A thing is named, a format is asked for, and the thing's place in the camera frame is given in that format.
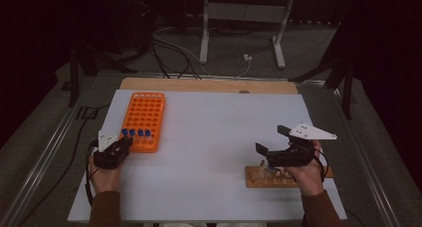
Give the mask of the person's left hand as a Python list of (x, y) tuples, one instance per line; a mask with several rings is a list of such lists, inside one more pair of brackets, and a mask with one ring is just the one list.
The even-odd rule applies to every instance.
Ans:
[(95, 166), (91, 158), (89, 162), (89, 181), (94, 186), (96, 194), (107, 191), (119, 191), (120, 174), (123, 164), (115, 169), (102, 169)]

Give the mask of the white metal stand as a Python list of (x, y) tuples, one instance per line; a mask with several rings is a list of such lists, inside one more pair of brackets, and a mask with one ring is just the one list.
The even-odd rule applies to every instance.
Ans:
[(239, 4), (234, 1), (221, 3), (203, 0), (203, 26), (199, 63), (206, 64), (208, 62), (209, 20), (265, 22), (278, 23), (280, 25), (278, 34), (272, 37), (272, 46), (277, 66), (279, 69), (283, 69), (286, 66), (286, 61), (282, 50), (282, 38), (289, 21), (293, 3), (294, 0), (287, 0), (281, 6), (267, 6)]

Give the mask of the aluminium floor rail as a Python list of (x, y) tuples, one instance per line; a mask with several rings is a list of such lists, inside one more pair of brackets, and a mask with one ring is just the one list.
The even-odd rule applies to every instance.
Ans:
[[(182, 76), (178, 79), (177, 74), (169, 74), (165, 76), (162, 73), (119, 73), (119, 72), (104, 72), (100, 71), (97, 74), (97, 77), (111, 77), (111, 78), (142, 78), (142, 79), (164, 79), (164, 80), (194, 80), (194, 81), (257, 81), (257, 82), (287, 82), (288, 79), (276, 79), (276, 78), (235, 78), (235, 77), (224, 77), (224, 76), (208, 76), (200, 75), (199, 78), (194, 78), (191, 75)], [(301, 83), (294, 83), (299, 86), (316, 86), (323, 87), (325, 81), (319, 80), (305, 80)]]
[(53, 89), (0, 149), (0, 227), (17, 226), (94, 81), (82, 81), (72, 106)]
[(370, 159), (365, 152), (363, 142), (358, 136), (358, 133), (356, 132), (356, 129), (353, 127), (352, 123), (345, 117), (345, 114), (342, 111), (342, 97), (340, 92), (334, 89), (328, 89), (327, 91), (333, 100), (336, 110), (339, 112), (343, 126), (351, 138), (350, 142), (352, 149), (355, 152), (357, 162), (359, 163), (360, 169), (365, 177), (372, 198), (377, 205), (385, 226), (401, 227), (399, 220), (391, 207), (390, 201), (387, 198), (386, 192), (384, 191), (384, 188), (376, 175)]

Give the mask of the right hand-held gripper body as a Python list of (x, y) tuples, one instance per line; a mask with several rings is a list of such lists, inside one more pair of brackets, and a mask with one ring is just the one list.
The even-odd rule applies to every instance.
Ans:
[(337, 135), (307, 123), (299, 123), (291, 128), (289, 147), (284, 150), (269, 150), (265, 156), (270, 166), (301, 167), (315, 158), (315, 139), (337, 139)]

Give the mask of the wooden tube rack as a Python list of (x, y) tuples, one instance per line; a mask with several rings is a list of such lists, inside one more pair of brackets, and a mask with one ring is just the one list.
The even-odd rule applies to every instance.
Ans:
[(277, 172), (273, 174), (268, 166), (264, 160), (259, 166), (246, 166), (246, 186), (248, 188), (298, 188), (295, 179), (284, 167), (277, 166)]

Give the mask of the black tripod stand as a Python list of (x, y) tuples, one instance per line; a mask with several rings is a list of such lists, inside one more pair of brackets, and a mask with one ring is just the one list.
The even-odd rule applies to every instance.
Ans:
[(324, 86), (327, 89), (337, 89), (340, 83), (343, 83), (341, 108), (348, 119), (351, 119), (352, 61), (355, 56), (353, 45), (353, 31), (346, 21), (342, 21), (337, 27), (317, 67), (298, 77), (290, 78), (290, 82), (302, 83), (320, 73), (330, 71), (324, 82)]
[(100, 70), (96, 64), (96, 60), (103, 61), (122, 73), (135, 73), (135, 70), (125, 67), (90, 44), (82, 43), (74, 45), (70, 49), (70, 107), (76, 103), (80, 95), (79, 70), (82, 70), (86, 76), (95, 77)]

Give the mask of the person's right hand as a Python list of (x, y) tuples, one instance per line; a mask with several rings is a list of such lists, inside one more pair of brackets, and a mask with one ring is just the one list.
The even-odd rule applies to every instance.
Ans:
[(300, 189), (302, 196), (315, 196), (324, 192), (321, 171), (319, 166), (319, 151), (321, 144), (318, 140), (313, 140), (315, 148), (315, 158), (306, 166), (301, 167), (286, 167), (286, 171), (292, 176)]

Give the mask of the white table mat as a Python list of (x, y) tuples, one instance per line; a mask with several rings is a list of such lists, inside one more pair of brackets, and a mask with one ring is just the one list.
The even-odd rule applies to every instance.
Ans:
[(249, 188), (255, 145), (284, 149), (279, 125), (311, 118), (299, 95), (168, 92), (158, 150), (132, 153), (121, 174), (121, 217), (129, 222), (300, 220), (295, 188)]

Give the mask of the dark equipment rack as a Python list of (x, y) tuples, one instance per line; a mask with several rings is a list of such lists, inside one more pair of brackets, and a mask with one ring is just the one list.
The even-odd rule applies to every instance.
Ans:
[(155, 14), (151, 8), (150, 0), (133, 1), (133, 36), (131, 46), (138, 54), (142, 55), (149, 46)]

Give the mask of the orange plastic tube rack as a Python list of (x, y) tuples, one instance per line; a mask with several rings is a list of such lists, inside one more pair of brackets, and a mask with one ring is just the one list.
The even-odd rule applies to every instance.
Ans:
[[(123, 119), (121, 129), (135, 129), (135, 142), (130, 148), (131, 152), (136, 153), (155, 153), (158, 151), (161, 125), (164, 117), (165, 94), (164, 93), (147, 93), (135, 92), (131, 95), (126, 114)], [(140, 144), (137, 131), (149, 129), (152, 134), (153, 143)]]

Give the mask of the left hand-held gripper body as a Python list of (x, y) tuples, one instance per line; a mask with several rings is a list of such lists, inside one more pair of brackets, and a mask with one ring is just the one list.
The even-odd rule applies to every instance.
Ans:
[(119, 167), (128, 156), (128, 150), (123, 144), (118, 144), (119, 137), (99, 131), (98, 149), (94, 152), (95, 166), (102, 169)]

